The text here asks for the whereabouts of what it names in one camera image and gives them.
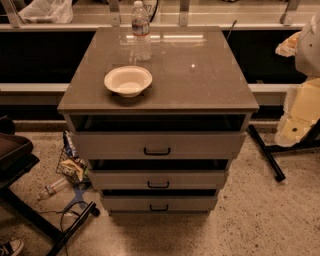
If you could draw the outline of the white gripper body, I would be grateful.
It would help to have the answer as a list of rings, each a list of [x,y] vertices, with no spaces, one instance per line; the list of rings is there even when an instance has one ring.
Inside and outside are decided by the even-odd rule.
[[[320,78],[290,88],[284,101],[274,141],[281,147],[301,142],[320,119]]]

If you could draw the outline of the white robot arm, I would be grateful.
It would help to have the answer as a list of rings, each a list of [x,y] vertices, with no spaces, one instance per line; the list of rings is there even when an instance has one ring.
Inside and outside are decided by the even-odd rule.
[[[320,119],[320,13],[303,29],[278,45],[276,53],[295,57],[296,70],[307,76],[301,85],[290,88],[275,135],[282,147],[299,143]]]

